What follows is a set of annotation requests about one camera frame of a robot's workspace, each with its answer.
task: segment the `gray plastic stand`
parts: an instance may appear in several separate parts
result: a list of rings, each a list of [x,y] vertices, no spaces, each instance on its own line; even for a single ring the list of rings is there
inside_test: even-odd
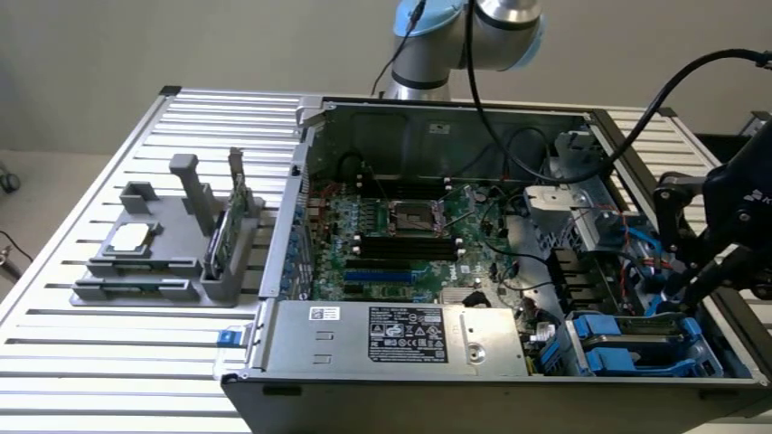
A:
[[[157,196],[149,183],[128,183],[120,193],[120,214],[88,273],[72,286],[74,306],[232,307],[252,250],[264,201],[246,197],[246,215],[230,263],[220,278],[208,279],[204,257],[226,199],[214,198],[196,174],[194,155],[173,156],[169,169],[180,177],[186,197]],[[125,224],[144,224],[148,235],[134,250],[116,250],[112,242]]]

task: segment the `black cable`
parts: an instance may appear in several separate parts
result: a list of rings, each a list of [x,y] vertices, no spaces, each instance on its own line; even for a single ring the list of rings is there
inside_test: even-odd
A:
[[[544,131],[541,131],[538,128],[536,127],[522,127],[518,128],[513,133],[512,136],[509,137],[509,140],[506,141],[506,151],[509,152],[509,146],[512,145],[512,141],[514,140],[514,138],[517,136],[520,136],[520,134],[526,133],[528,131],[534,132],[538,137],[541,137],[541,143],[544,144],[544,149],[545,149],[545,154],[544,154],[544,158],[549,158],[550,156],[550,141],[546,138],[546,134],[544,134]],[[504,164],[506,166],[506,175],[512,175],[512,169],[509,168],[509,160],[506,158],[504,158]]]
[[[390,56],[390,59],[384,65],[380,74],[377,74],[377,78],[374,79],[373,88],[370,89],[370,96],[374,95],[374,89],[377,88],[377,82],[384,77],[386,73],[388,67],[397,61],[397,57],[401,54],[401,51],[405,49],[405,44],[408,43],[408,38],[410,37],[412,31],[414,30],[414,26],[421,19],[421,15],[424,15],[424,8],[425,8],[425,0],[421,0],[418,4],[414,6],[410,12],[410,22],[408,23],[408,32],[405,32],[404,38],[401,38],[401,42],[398,43],[397,49],[394,50],[394,54]]]
[[[508,198],[506,201],[504,203],[508,203],[517,195],[520,195],[520,192],[512,194]],[[544,265],[546,265],[546,261],[540,258],[536,255],[530,255],[528,253],[514,253],[513,251],[505,251],[498,249],[497,247],[494,247],[493,245],[490,245],[490,243],[486,240],[486,236],[485,236],[485,232],[482,231],[482,222],[485,221],[486,215],[490,213],[490,209],[493,208],[493,206],[496,205],[497,201],[490,202],[490,205],[486,207],[485,211],[482,212],[482,217],[480,218],[480,234],[481,234],[481,238],[482,238],[482,242],[485,243],[486,247],[493,250],[496,253],[498,253],[500,255],[504,256],[512,256],[514,258],[530,258],[537,260],[540,263],[542,263]]]
[[[610,254],[614,255],[622,259],[626,259],[629,261],[629,263],[632,264],[632,266],[636,268],[636,271],[640,274],[640,278],[644,279],[644,281],[648,282],[649,280],[649,276],[646,275],[645,272],[645,268],[642,267],[642,263],[638,261],[638,258],[636,258],[634,256],[632,256],[629,253],[626,253],[625,251],[620,251],[620,250],[590,250],[588,253],[593,253],[593,254]]]
[[[466,165],[460,168],[456,172],[453,172],[452,174],[449,174],[450,178],[454,178],[457,176],[461,176],[461,174],[469,170],[469,167],[472,167],[473,165],[477,164],[477,162],[480,161],[480,159],[485,156],[486,151],[489,151],[493,148],[494,144],[488,143],[485,145],[485,147],[482,148],[482,150],[480,151],[480,153],[477,154],[477,156],[472,159],[472,161],[469,163],[466,163]]]
[[[24,255],[24,257],[29,260],[29,262],[32,262],[34,259],[32,259],[32,256],[29,256],[29,254],[24,251],[24,249],[17,245],[10,235],[8,235],[8,232],[0,231],[0,233],[5,236],[5,238],[8,238],[8,241],[10,241],[10,244],[13,244],[13,248],[18,250],[18,253]]]
[[[541,131],[538,128],[536,127],[522,127],[522,128],[517,128],[512,134],[509,135],[509,139],[506,140],[506,148],[509,149],[509,145],[512,144],[512,141],[517,138],[517,136],[520,136],[522,133],[528,132],[528,131],[533,131],[538,134],[538,136],[541,137],[541,140],[544,141],[544,145],[548,149],[548,154],[549,154],[549,146],[550,146],[550,141],[546,138],[546,134],[544,134],[544,131]],[[480,153],[476,155],[476,157],[472,159],[472,161],[469,163],[465,164],[465,166],[462,168],[460,168],[456,172],[453,172],[449,177],[454,178],[457,176],[461,176],[461,174],[469,170],[469,168],[476,165],[480,162],[480,159],[482,158],[482,156],[485,156],[486,151],[490,150],[492,147],[494,147],[496,144],[494,143],[488,143],[485,145],[485,147],[482,147],[482,149],[480,150]],[[506,164],[506,160],[504,159],[504,161],[501,162],[501,174],[504,175],[504,170],[508,169],[509,166]]]
[[[485,130],[489,133],[490,137],[493,138],[493,142],[498,146],[501,152],[506,157],[520,166],[522,170],[525,170],[529,174],[532,174],[536,178],[549,184],[574,184],[580,183],[581,181],[586,181],[593,176],[605,173],[613,169],[613,162],[618,159],[618,157],[625,153],[625,151],[632,146],[633,142],[638,138],[642,129],[646,127],[649,121],[656,114],[657,109],[662,106],[664,100],[666,99],[668,95],[676,88],[677,84],[692,74],[701,66],[706,65],[712,61],[717,61],[721,59],[744,59],[746,61],[752,61],[757,67],[769,69],[769,64],[772,62],[772,52],[754,52],[752,50],[742,50],[742,49],[728,49],[721,50],[718,52],[712,52],[705,54],[702,57],[697,58],[692,61],[670,78],[670,80],[662,86],[660,92],[656,94],[656,97],[652,100],[652,103],[646,107],[645,111],[642,112],[642,116],[640,117],[638,123],[629,131],[626,135],[625,141],[618,148],[612,152],[608,158],[601,160],[601,163],[590,169],[584,174],[572,176],[568,178],[553,178],[541,174],[537,170],[532,169],[526,166],[526,164],[517,158],[516,155],[510,154],[506,148],[504,147],[500,137],[496,134],[493,126],[490,125],[490,121],[486,117],[485,110],[482,109],[482,103],[480,101],[480,94],[477,91],[477,84],[476,84],[476,77],[474,77],[474,62],[473,62],[473,55],[472,55],[472,48],[473,48],[473,36],[472,36],[472,28],[473,28],[473,21],[474,21],[474,0],[469,0],[469,8],[466,11],[465,17],[465,29],[464,29],[464,43],[465,43],[465,59],[466,59],[466,75],[469,77],[469,91],[472,92],[472,99],[474,100],[474,108],[477,114],[480,116],[480,121],[485,126]]]
[[[360,163],[364,163],[364,156],[361,156],[361,152],[357,151],[356,149],[350,149],[349,151],[344,152],[340,157],[337,158],[337,164],[336,164],[336,174],[333,176],[333,179],[340,183],[342,181],[342,178],[340,177],[340,171],[342,170],[342,164],[344,162],[350,158],[356,156],[360,159]]]
[[[501,281],[501,285],[504,285],[504,287],[506,287],[506,289],[510,289],[512,291],[529,291],[530,289],[536,289],[536,288],[541,288],[541,287],[546,287],[548,285],[552,285],[552,282],[541,282],[536,285],[533,285],[532,287],[528,288],[514,288],[510,287],[505,281]]]

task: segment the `green circuit board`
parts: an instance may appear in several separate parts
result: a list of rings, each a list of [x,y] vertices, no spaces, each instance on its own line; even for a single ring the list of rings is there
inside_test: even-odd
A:
[[[384,300],[406,302],[433,302],[444,288],[493,288],[497,281],[490,279],[490,264],[502,273],[512,265],[512,259],[490,250],[482,243],[481,218],[489,202],[478,200],[485,187],[469,185],[476,193],[472,199],[469,190],[457,189],[436,206],[436,201],[388,201],[361,198],[352,189],[341,190],[325,200],[322,215],[312,224],[314,237],[314,280],[312,297],[320,300]],[[398,209],[421,213],[434,206],[434,216],[441,216],[441,224],[432,226],[425,222],[416,223],[409,217],[397,219]],[[496,230],[489,233],[486,241],[497,248],[506,250],[508,241],[497,237],[500,207],[493,206],[486,215]],[[464,254],[457,260],[412,259],[410,282],[366,282],[346,281],[346,261],[356,259],[354,235],[377,237],[429,237],[460,238]],[[356,293],[348,290],[357,287]]]

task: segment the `aluminum table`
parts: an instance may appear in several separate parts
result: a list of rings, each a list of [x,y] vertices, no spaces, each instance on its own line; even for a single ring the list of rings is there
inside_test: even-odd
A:
[[[220,330],[253,316],[272,218],[297,144],[300,98],[185,88],[158,96],[0,305],[0,432],[248,432],[212,378],[214,342]],[[622,133],[642,111],[602,109]],[[201,182],[226,195],[230,146],[244,149],[246,183],[266,202],[237,307],[70,306],[69,285],[122,209],[121,187],[149,181],[158,194],[182,195],[169,159],[193,153]],[[677,117],[657,115],[634,148],[656,177],[665,171],[704,175],[717,164]],[[701,198],[686,215],[701,231]],[[772,304],[744,296],[772,329]],[[241,349],[226,351],[226,358],[244,355]],[[758,429],[754,423],[765,421],[772,423],[772,413],[732,428],[750,432],[744,429]],[[701,432],[710,432],[705,427]],[[729,430],[726,424],[714,427]]]

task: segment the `warning label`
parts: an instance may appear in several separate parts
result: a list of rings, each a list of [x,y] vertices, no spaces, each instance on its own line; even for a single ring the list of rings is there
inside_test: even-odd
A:
[[[442,309],[370,307],[368,356],[384,363],[446,363]]]

